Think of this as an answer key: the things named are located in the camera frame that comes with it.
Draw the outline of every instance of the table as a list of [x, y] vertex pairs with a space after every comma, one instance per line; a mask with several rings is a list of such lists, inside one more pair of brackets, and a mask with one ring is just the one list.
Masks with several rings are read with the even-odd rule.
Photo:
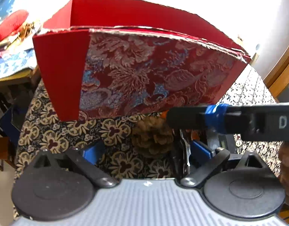
[[[274, 98], [257, 72], [248, 65], [235, 83], [221, 98], [220, 103], [231, 105], [273, 104]], [[61, 122], [49, 100], [43, 81], [38, 85], [23, 124], [16, 154], [15, 178], [42, 149], [52, 153], [64, 152], [69, 147], [90, 144], [101, 138], [106, 144], [106, 153], [99, 161], [99, 168], [116, 179], [171, 177], [168, 159], [143, 158], [133, 149], [130, 140], [131, 127], [144, 115], [90, 121]], [[281, 142], [243, 142], [235, 135], [237, 152], [255, 150], [279, 175], [278, 149]]]
[[38, 66], [35, 69], [24, 69], [11, 76], [0, 79], [0, 92], [5, 91], [11, 85], [31, 84], [36, 87], [37, 80], [40, 78], [40, 70]]

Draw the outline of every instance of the blue plastic part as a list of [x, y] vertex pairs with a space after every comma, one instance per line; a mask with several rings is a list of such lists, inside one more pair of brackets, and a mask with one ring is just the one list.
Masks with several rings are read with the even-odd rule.
[[95, 165], [99, 158], [106, 152], [103, 141], [97, 142], [94, 146], [83, 151], [83, 157], [91, 164]]
[[209, 105], [205, 110], [205, 124], [214, 128], [218, 133], [226, 134], [224, 115], [228, 104]]
[[190, 143], [191, 157], [200, 165], [210, 160], [213, 155], [208, 146], [204, 145], [200, 141], [193, 140]]

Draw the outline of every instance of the blue patterned cloth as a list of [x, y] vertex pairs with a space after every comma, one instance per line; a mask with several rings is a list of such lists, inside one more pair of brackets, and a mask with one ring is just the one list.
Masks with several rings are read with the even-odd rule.
[[8, 57], [0, 58], [0, 78], [11, 76], [20, 70], [37, 66], [34, 49], [28, 49]]

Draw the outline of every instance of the gray metal base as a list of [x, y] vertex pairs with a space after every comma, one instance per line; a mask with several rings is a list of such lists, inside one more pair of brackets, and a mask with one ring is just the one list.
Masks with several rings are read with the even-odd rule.
[[100, 189], [89, 206], [72, 217], [52, 222], [39, 222], [20, 217], [13, 225], [278, 226], [286, 224], [277, 216], [255, 221], [225, 217], [207, 206], [197, 190], [181, 188], [173, 179], [123, 179], [114, 188]]

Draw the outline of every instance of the floral brocade pattern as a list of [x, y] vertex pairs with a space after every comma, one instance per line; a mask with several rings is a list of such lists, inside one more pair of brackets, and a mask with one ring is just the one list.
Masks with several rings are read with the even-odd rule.
[[92, 33], [80, 110], [91, 119], [216, 103], [216, 94], [241, 56], [177, 38]]
[[[231, 105], [275, 103], [261, 77], [250, 65], [219, 102]], [[61, 122], [41, 81], [21, 130], [15, 177], [20, 177], [39, 150], [49, 149], [52, 153], [60, 153], [73, 146], [83, 148], [98, 139], [102, 139], [106, 144], [106, 153], [100, 159], [98, 167], [112, 177], [172, 177], [171, 166], [166, 156], [161, 159], [144, 158], [132, 146], [131, 130], [144, 117], [145, 115], [133, 115], [87, 121], [87, 114], [80, 112], [80, 120]], [[276, 175], [279, 174], [277, 152], [280, 142], [245, 142], [241, 140], [240, 135], [235, 135], [235, 139], [238, 153], [244, 153], [247, 149], [256, 150], [271, 170]]]

